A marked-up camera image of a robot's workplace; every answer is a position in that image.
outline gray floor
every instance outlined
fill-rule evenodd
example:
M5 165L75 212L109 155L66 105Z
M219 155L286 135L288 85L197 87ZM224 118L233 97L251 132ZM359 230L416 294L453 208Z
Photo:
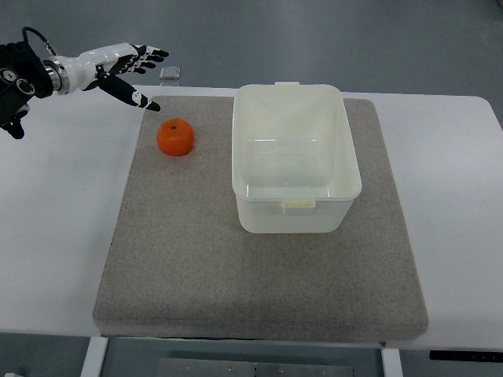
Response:
M68 57L119 42L157 46L171 54L162 65L181 67L181 86L299 81L350 92L479 96L503 124L503 9L497 0L4 0L2 5L0 43L20 41L21 28L32 26ZM158 67L124 78L159 85L159 73ZM19 361L12 368L21 369L7 372L25 370L25 377L62 375L57 371L69 363L81 367L81 340L1 335L0 360ZM39 348L49 352L28 357L41 355ZM429 368L424 354L418 355L406 354L406 368L411 363L420 365L417 371ZM105 368L111 368L108 362ZM491 375L471 365L477 375Z

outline black cable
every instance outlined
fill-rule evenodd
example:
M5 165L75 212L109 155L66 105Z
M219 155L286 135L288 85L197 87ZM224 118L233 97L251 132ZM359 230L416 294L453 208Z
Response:
M49 41L47 41L47 38L43 36L43 34L38 31L38 30L35 30L33 27L29 27L29 26L25 26L23 27L23 39L24 41L29 45L30 42L28 41L28 31L32 32L33 34L37 35L41 40L42 42L44 43L44 47L46 47L46 50L53 56L55 57L57 54L56 54L56 51L54 51L53 47L50 45Z

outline metal plate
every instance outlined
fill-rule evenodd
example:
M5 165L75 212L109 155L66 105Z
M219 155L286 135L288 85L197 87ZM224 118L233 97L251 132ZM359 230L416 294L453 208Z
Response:
M157 377L353 377L353 368L335 365L253 363L162 358Z
M159 79L174 79L180 78L180 67L162 67L160 70Z

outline gray felt mat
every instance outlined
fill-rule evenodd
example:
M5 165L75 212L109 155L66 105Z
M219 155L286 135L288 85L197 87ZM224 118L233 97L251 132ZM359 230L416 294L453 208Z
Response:
M372 102L346 99L363 190L323 234L252 234L231 184L232 97L145 112L94 310L103 335L327 342L413 339L428 317ZM194 149L156 128L182 117Z

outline white table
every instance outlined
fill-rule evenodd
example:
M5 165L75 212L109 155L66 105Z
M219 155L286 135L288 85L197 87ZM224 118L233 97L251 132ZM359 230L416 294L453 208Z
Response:
M489 104L344 96L376 105L430 319L418 339L387 346L503 350L503 132ZM30 106L25 139L0 134L0 331L99 335L94 301L143 111L99 90Z

